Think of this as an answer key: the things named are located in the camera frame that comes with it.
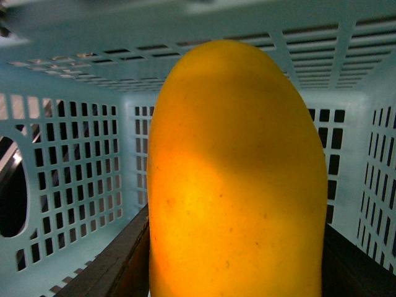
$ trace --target rectangular hole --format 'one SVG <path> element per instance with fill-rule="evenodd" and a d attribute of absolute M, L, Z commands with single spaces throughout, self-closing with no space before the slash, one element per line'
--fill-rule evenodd
<path fill-rule="evenodd" d="M 364 205 L 365 194 L 366 194 L 366 193 L 363 191 L 363 196 L 362 196 L 362 198 L 361 198 L 360 212 L 363 212 L 363 205 Z"/>
<path fill-rule="evenodd" d="M 46 181 L 45 181 L 45 173 L 39 172 L 38 173 L 38 184 L 40 190 L 44 190 L 46 188 Z"/>
<path fill-rule="evenodd" d="M 63 100 L 57 100 L 57 106 L 58 106 L 58 116 L 60 118 L 64 118 L 65 115 L 65 110 L 64 110 L 64 101 Z"/>
<path fill-rule="evenodd" d="M 30 248 L 32 250 L 33 263 L 36 263 L 40 260 L 40 248 L 38 243 L 31 245 Z"/>
<path fill-rule="evenodd" d="M 384 113 L 384 109 L 381 108 L 381 111 L 379 112 L 378 126 L 381 126 L 381 124 L 382 124 L 382 114 L 383 113 Z"/>
<path fill-rule="evenodd" d="M 365 214 L 365 218 L 367 219 L 367 217 L 368 217 L 368 214 L 369 214 L 369 208 L 370 208 L 370 197 L 369 197 L 369 199 L 367 200 L 367 205 L 366 205 L 366 214 Z"/>
<path fill-rule="evenodd" d="M 140 134 L 140 121 L 138 119 L 135 120 L 135 133 Z"/>
<path fill-rule="evenodd" d="M 108 203 L 109 209 L 112 209 L 112 208 L 114 207 L 114 204 L 113 204 L 113 196 L 112 196 L 112 195 L 109 195 L 109 196 L 107 197 L 107 203 Z"/>
<path fill-rule="evenodd" d="M 44 166 L 43 150 L 41 148 L 35 149 L 35 157 L 36 157 L 36 166 L 37 167 Z"/>
<path fill-rule="evenodd" d="M 381 260 L 379 261 L 379 265 L 384 266 L 384 261 L 385 261 L 385 254 L 381 252 Z"/>
<path fill-rule="evenodd" d="M 376 203 L 373 203 L 372 205 L 372 211 L 371 211 L 371 221 L 370 221 L 370 225 L 372 226 L 372 224 L 374 223 L 374 216 L 376 214 Z"/>
<path fill-rule="evenodd" d="M 101 106 L 101 113 L 103 116 L 107 116 L 107 105 Z"/>
<path fill-rule="evenodd" d="M 89 142 L 85 143 L 85 157 L 90 158 L 91 157 L 91 145 Z"/>
<path fill-rule="evenodd" d="M 47 256 L 51 255 L 54 252 L 54 248 L 52 245 L 52 238 L 47 238 L 45 240 L 45 251 Z"/>
<path fill-rule="evenodd" d="M 392 245 L 392 255 L 396 257 L 396 236 L 394 238 L 394 243 Z"/>
<path fill-rule="evenodd" d="M 106 173 L 111 173 L 111 162 L 110 162 L 110 159 L 106 159 Z"/>
<path fill-rule="evenodd" d="M 140 146 L 140 138 L 136 138 L 136 152 L 140 153 L 142 152 L 141 146 Z"/>
<path fill-rule="evenodd" d="M 85 220 L 85 205 L 79 206 L 80 220 Z"/>
<path fill-rule="evenodd" d="M 106 217 L 102 216 L 100 217 L 100 226 L 103 227 L 106 225 Z"/>
<path fill-rule="evenodd" d="M 77 104 L 76 102 L 70 102 L 70 115 L 77 116 Z"/>
<path fill-rule="evenodd" d="M 330 155 L 329 174 L 337 175 L 339 166 L 340 166 L 340 156 Z"/>
<path fill-rule="evenodd" d="M 72 122 L 72 133 L 73 133 L 74 139 L 79 138 L 79 123 L 78 122 Z"/>
<path fill-rule="evenodd" d="M 83 201 L 84 200 L 84 188 L 83 186 L 80 184 L 79 186 L 77 186 L 77 198 L 79 201 Z"/>
<path fill-rule="evenodd" d="M 125 48 L 121 48 L 121 49 L 117 49 L 117 50 L 113 49 L 111 51 L 104 51 L 104 53 L 106 53 L 106 54 L 124 54 L 124 53 L 130 53 L 130 51 L 128 51 Z"/>
<path fill-rule="evenodd" d="M 28 97 L 28 110 L 31 119 L 38 119 L 40 117 L 40 104 L 37 97 Z"/>
<path fill-rule="evenodd" d="M 377 117 L 377 111 L 374 110 L 374 114 L 372 115 L 372 125 L 375 125 L 375 123 L 376 123 L 376 117 Z"/>
<path fill-rule="evenodd" d="M 66 189 L 66 203 L 67 204 L 73 203 L 73 190 L 71 187 Z"/>
<path fill-rule="evenodd" d="M 53 164 L 57 164 L 57 158 L 56 158 L 56 148 L 55 147 L 49 147 L 48 148 L 48 151 L 49 151 L 49 163 L 51 164 L 51 165 L 53 165 Z"/>
<path fill-rule="evenodd" d="M 379 187 L 379 180 L 380 180 L 380 178 L 381 178 L 381 170 L 378 169 L 378 171 L 377 171 L 376 190 L 375 190 L 376 195 L 378 195 L 378 187 Z"/>
<path fill-rule="evenodd" d="M 91 201 L 89 203 L 89 215 L 92 217 L 95 215 L 95 202 Z"/>
<path fill-rule="evenodd" d="M 84 237 L 87 235 L 87 226 L 86 224 L 82 224 L 80 226 L 80 232 L 81 232 L 81 237 Z"/>
<path fill-rule="evenodd" d="M 366 247 L 366 254 L 369 254 L 369 250 L 370 250 L 370 244 L 371 244 L 371 234 L 369 233 L 369 238 L 367 240 L 367 247 Z"/>
<path fill-rule="evenodd" d="M 32 130 L 32 142 L 36 144 L 41 142 L 40 124 L 30 124 L 30 128 Z"/>
<path fill-rule="evenodd" d="M 360 245 L 363 247 L 363 243 L 364 243 L 364 236 L 366 235 L 366 226 L 363 226 L 363 234 L 361 236 L 361 242 Z"/>
<path fill-rule="evenodd" d="M 149 142 L 148 142 L 147 138 L 144 138 L 144 139 L 143 139 L 143 152 L 144 152 L 144 153 L 147 153 L 147 147 L 148 147 L 148 145 L 149 145 Z"/>
<path fill-rule="evenodd" d="M 391 160 L 392 160 L 392 153 L 393 153 L 393 151 L 394 151 L 394 142 L 395 142 L 395 139 L 392 137 L 392 138 L 390 139 L 390 145 L 389 145 L 389 151 L 388 151 L 388 160 L 387 160 L 387 162 L 386 162 L 386 164 L 387 164 L 388 166 L 390 166 L 390 162 L 391 162 Z"/>
<path fill-rule="evenodd" d="M 70 229 L 70 242 L 73 243 L 76 240 L 77 240 L 77 236 L 75 233 L 75 228 L 71 228 Z"/>
<path fill-rule="evenodd" d="M 47 131 L 47 139 L 48 139 L 48 141 L 55 141 L 54 124 L 47 123 L 46 124 L 46 131 Z"/>
<path fill-rule="evenodd" d="M 81 164 L 78 164 L 75 166 L 75 179 L 77 181 L 82 180 L 82 166 L 81 166 Z"/>
<path fill-rule="evenodd" d="M 92 62 L 95 63 L 95 64 L 114 63 L 114 61 L 110 60 L 110 59 L 95 60 L 95 61 L 92 61 Z"/>
<path fill-rule="evenodd" d="M 117 193 L 116 195 L 116 205 L 120 206 L 121 204 L 123 204 L 123 198 L 120 192 Z"/>
<path fill-rule="evenodd" d="M 98 116 L 98 105 L 97 104 L 92 105 L 92 115 Z"/>
<path fill-rule="evenodd" d="M 51 232 L 51 221 L 49 217 L 43 218 L 43 229 L 44 229 L 44 234 L 48 234 Z"/>
<path fill-rule="evenodd" d="M 69 217 L 69 225 L 73 224 L 75 222 L 74 209 L 69 209 L 67 211 L 67 216 Z"/>
<path fill-rule="evenodd" d="M 119 171 L 119 158 L 114 158 L 114 170 Z"/>
<path fill-rule="evenodd" d="M 381 223 L 382 223 L 382 209 L 379 209 L 378 221 L 377 221 L 377 235 L 381 231 Z"/>
<path fill-rule="evenodd" d="M 88 104 L 81 103 L 82 116 L 88 116 Z"/>
<path fill-rule="evenodd" d="M 108 121 L 103 121 L 103 135 L 109 135 Z"/>
<path fill-rule="evenodd" d="M 139 204 L 143 204 L 143 192 L 137 191 L 137 201 Z"/>
<path fill-rule="evenodd" d="M 327 198 L 329 200 L 335 200 L 335 194 L 337 190 L 337 181 L 328 181 L 328 188 L 327 188 Z"/>
<path fill-rule="evenodd" d="M 113 139 L 113 150 L 114 153 L 118 153 L 118 139 Z"/>
<path fill-rule="evenodd" d="M 105 209 L 105 198 L 101 198 L 99 199 L 99 212 L 104 212 Z"/>
<path fill-rule="evenodd" d="M 383 188 L 382 188 L 382 199 L 381 199 L 383 202 L 385 201 L 387 185 L 388 185 L 388 175 L 385 174 L 384 186 L 383 186 Z"/>
<path fill-rule="evenodd" d="M 328 205 L 326 211 L 326 223 L 331 224 L 333 222 L 334 206 Z"/>
<path fill-rule="evenodd" d="M 62 207 L 61 193 L 59 191 L 54 192 L 54 206 L 56 209 Z"/>
<path fill-rule="evenodd" d="M 93 183 L 88 183 L 88 197 L 93 197 L 94 195 Z"/>
<path fill-rule="evenodd" d="M 61 140 L 66 140 L 67 139 L 66 123 L 59 123 L 59 131 L 61 133 Z"/>
<path fill-rule="evenodd" d="M 111 179 L 111 177 L 107 178 L 106 185 L 107 185 L 107 191 L 113 190 L 113 180 Z"/>
<path fill-rule="evenodd" d="M 121 188 L 121 176 L 116 175 L 116 189 Z"/>
<path fill-rule="evenodd" d="M 93 121 L 93 135 L 99 136 L 99 121 Z"/>
<path fill-rule="evenodd" d="M 41 195 L 40 196 L 40 205 L 41 205 L 41 212 L 47 212 L 48 211 L 47 195 Z"/>
<path fill-rule="evenodd" d="M 308 111 L 309 111 L 309 114 L 311 115 L 312 120 L 315 121 L 315 110 L 310 108 L 310 109 L 308 109 Z"/>
<path fill-rule="evenodd" d="M 97 161 L 97 175 L 101 175 L 102 170 L 101 170 L 101 161 Z"/>
<path fill-rule="evenodd" d="M 143 135 L 147 135 L 149 133 L 149 125 L 146 119 L 143 120 Z"/>
<path fill-rule="evenodd" d="M 394 209 L 395 193 L 396 193 L 396 179 L 394 179 L 392 183 L 392 191 L 390 193 L 390 198 L 389 198 L 389 208 L 392 210 Z"/>
<path fill-rule="evenodd" d="M 151 50 L 163 50 L 168 48 L 166 45 L 148 45 L 148 46 L 139 46 L 137 47 L 138 50 L 141 51 L 151 51 Z"/>
<path fill-rule="evenodd" d="M 377 134 L 376 137 L 376 146 L 374 147 L 374 159 L 377 157 L 378 139 L 379 139 L 379 134 Z"/>
<path fill-rule="evenodd" d="M 165 58 L 165 57 L 178 57 L 179 53 L 163 53 L 163 54 L 153 54 L 153 58 Z"/>
<path fill-rule="evenodd" d="M 326 148 L 326 145 L 327 145 L 327 132 L 328 132 L 327 128 L 320 127 L 318 129 L 319 138 L 321 139 L 322 146 L 324 149 Z"/>
<path fill-rule="evenodd" d="M 86 168 L 87 168 L 87 178 L 91 178 L 93 176 L 92 163 L 87 163 Z"/>
<path fill-rule="evenodd" d="M 59 249 L 62 249 L 65 247 L 64 233 L 58 234 L 58 245 L 59 245 Z"/>
<path fill-rule="evenodd" d="M 387 243 L 388 243 L 389 227 L 390 227 L 390 218 L 387 217 L 386 226 L 385 226 L 385 233 L 384 233 L 384 244 L 385 245 L 387 245 Z"/>
<path fill-rule="evenodd" d="M 91 232 L 94 232 L 97 229 L 97 221 L 92 220 L 90 224 L 91 224 Z"/>
<path fill-rule="evenodd" d="M 82 129 L 84 131 L 84 137 L 90 137 L 89 122 L 88 121 L 83 121 L 82 122 Z"/>
<path fill-rule="evenodd" d="M 56 214 L 56 228 L 61 229 L 63 228 L 63 215 L 61 212 Z"/>
<path fill-rule="evenodd" d="M 372 189 L 372 179 L 374 177 L 374 166 L 371 167 L 371 177 L 370 177 L 370 186 L 369 188 Z"/>
<path fill-rule="evenodd" d="M 113 134 L 117 134 L 117 120 L 112 120 Z"/>
<path fill-rule="evenodd" d="M 332 137 L 332 149 L 341 149 L 342 144 L 342 128 L 334 128 L 333 129 L 333 137 Z"/>
<path fill-rule="evenodd" d="M 100 141 L 95 141 L 95 155 L 100 157 Z"/>
<path fill-rule="evenodd" d="M 388 126 L 389 126 L 390 110 L 391 110 L 391 107 L 388 107 L 388 112 L 387 112 L 387 114 L 386 114 L 385 127 L 388 127 Z"/>
<path fill-rule="evenodd" d="M 110 153 L 110 142 L 108 139 L 105 139 L 105 155 Z"/>
<path fill-rule="evenodd" d="M 370 136 L 369 156 L 371 156 L 371 148 L 372 148 L 372 135 L 373 135 L 373 133 L 371 133 L 371 136 Z"/>
<path fill-rule="evenodd" d="M 328 122 L 330 119 L 330 110 L 321 110 L 319 114 L 320 122 Z"/>

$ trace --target light blue plastic basket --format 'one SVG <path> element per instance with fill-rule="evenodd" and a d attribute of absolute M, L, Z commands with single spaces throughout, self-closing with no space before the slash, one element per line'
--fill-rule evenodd
<path fill-rule="evenodd" d="M 395 1 L 6 6 L 0 136 L 20 150 L 27 211 L 0 235 L 0 296 L 53 296 L 147 203 L 159 89 L 184 53 L 223 38 L 268 53 L 299 90 L 324 145 L 328 222 L 396 273 Z"/>

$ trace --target yellow mango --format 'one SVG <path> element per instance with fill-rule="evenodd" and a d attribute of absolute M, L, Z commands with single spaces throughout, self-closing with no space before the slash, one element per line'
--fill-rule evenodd
<path fill-rule="evenodd" d="M 148 146 L 152 297 L 321 295 L 324 153 L 265 53 L 230 40 L 188 52 Z"/>

